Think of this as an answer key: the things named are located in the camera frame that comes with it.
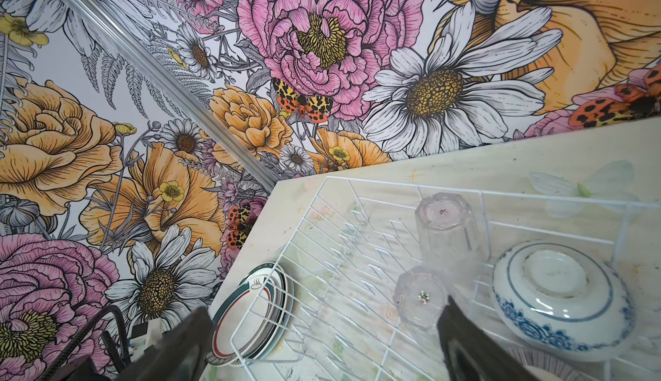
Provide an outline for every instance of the dish rack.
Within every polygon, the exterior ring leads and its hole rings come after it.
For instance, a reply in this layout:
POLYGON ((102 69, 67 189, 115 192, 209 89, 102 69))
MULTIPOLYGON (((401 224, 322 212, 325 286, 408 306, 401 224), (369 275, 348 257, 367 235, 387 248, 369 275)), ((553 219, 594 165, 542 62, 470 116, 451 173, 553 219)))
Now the dish rack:
POLYGON ((468 317, 485 333, 506 348, 534 347, 496 314, 489 296, 493 264, 521 241, 571 245, 618 270, 636 303, 638 325, 632 348, 621 356, 568 363, 591 380, 661 379, 661 245, 656 244, 661 204, 333 176, 325 178, 277 257, 276 264, 295 283, 283 339, 259 360, 245 358, 237 349, 234 338, 246 316, 256 313, 252 306, 257 296, 230 339, 246 378, 447 380, 440 353, 418 346, 392 302, 399 275, 422 263, 415 209, 423 198, 439 192, 458 193, 469 202, 489 248, 482 273, 472 288, 465 288, 468 317), (580 202, 584 208, 570 218, 553 218, 545 210, 550 200, 580 202))

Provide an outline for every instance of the floral wallpaper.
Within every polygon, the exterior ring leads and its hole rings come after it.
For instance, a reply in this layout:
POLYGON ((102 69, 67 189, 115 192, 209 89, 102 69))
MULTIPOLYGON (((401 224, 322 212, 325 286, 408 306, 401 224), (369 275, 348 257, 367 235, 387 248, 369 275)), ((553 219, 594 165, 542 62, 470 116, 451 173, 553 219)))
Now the floral wallpaper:
MULTIPOLYGON (((283 179, 661 112, 659 0, 97 1, 283 179)), ((0 381, 210 304, 252 174, 61 0, 0 0, 0 65, 0 381)))

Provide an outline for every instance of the black cable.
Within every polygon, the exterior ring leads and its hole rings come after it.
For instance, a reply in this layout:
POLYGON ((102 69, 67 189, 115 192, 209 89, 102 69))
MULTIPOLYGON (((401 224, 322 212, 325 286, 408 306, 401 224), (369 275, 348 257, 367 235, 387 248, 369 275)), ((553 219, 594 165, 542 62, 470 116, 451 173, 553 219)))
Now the black cable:
POLYGON ((70 342, 67 344, 67 346, 60 352, 60 354, 55 358, 53 363, 48 366, 47 369, 45 369, 44 373, 42 374, 41 377, 39 377, 39 381, 48 381, 50 377, 55 374, 55 371, 60 369, 62 364, 64 364, 67 361, 67 358, 71 355, 73 350, 80 344, 80 342, 85 338, 87 333, 92 330, 96 326, 96 324, 103 318, 105 315, 112 313, 112 315, 115 317, 115 321, 117 321, 117 329, 119 331, 119 337, 120 337, 120 345, 122 346, 122 360, 124 363, 131 362, 131 359, 128 356, 128 345, 126 342, 126 326, 124 325, 124 318, 122 317, 122 311, 120 311, 120 308, 118 308, 116 305, 105 305, 101 310, 94 315, 94 318, 92 318, 86 326, 82 327, 76 335, 73 336, 73 338, 70 340, 70 342))
POLYGON ((117 346, 115 346, 115 341, 112 340, 112 336, 109 332, 103 331, 101 333, 101 341, 106 345, 106 352, 112 360, 112 364, 115 366, 117 373, 123 371, 126 367, 124 366, 124 361, 120 357, 120 353, 117 352, 117 346))

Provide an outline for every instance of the blue and white porcelain bowl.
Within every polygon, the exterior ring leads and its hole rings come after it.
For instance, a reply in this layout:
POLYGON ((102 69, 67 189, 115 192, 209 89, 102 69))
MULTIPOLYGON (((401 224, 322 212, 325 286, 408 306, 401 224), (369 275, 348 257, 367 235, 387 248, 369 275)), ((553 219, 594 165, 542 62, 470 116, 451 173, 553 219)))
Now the blue and white porcelain bowl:
POLYGON ((503 253, 491 298, 519 337, 577 361, 602 361, 630 344, 636 310, 604 262, 566 245, 528 241, 503 253))

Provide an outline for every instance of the butterfly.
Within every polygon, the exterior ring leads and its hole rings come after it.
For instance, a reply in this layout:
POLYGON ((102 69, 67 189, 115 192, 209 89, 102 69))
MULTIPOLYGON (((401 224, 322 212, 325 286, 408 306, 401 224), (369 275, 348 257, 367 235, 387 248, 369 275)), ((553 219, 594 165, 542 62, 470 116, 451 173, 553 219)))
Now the butterfly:
POLYGON ((328 114, 333 108, 333 99, 328 96, 304 96, 288 86, 283 80, 273 78, 273 86, 277 90, 277 103, 283 110, 298 113, 302 119, 309 118, 313 122, 328 121, 328 114))
POLYGON ((252 223, 249 222, 250 205, 232 206, 227 212, 227 245, 230 249, 240 249, 243 247, 252 229, 252 223))
MULTIPOLYGON (((608 163, 582 183, 572 183, 548 173, 530 173, 529 177, 535 190, 542 195, 639 201, 638 196, 622 191, 633 183, 633 165, 627 160, 608 163)), ((547 200, 546 212, 554 218, 570 218, 580 213, 583 206, 584 204, 579 202, 547 200)), ((624 211, 624 206, 620 205, 601 206, 614 212, 624 211)))
POLYGON ((616 95, 623 101, 609 97, 590 100, 572 113, 569 125, 599 127, 657 114, 661 99, 661 64, 645 75, 644 82, 647 91, 630 83, 617 84, 614 87, 616 95))

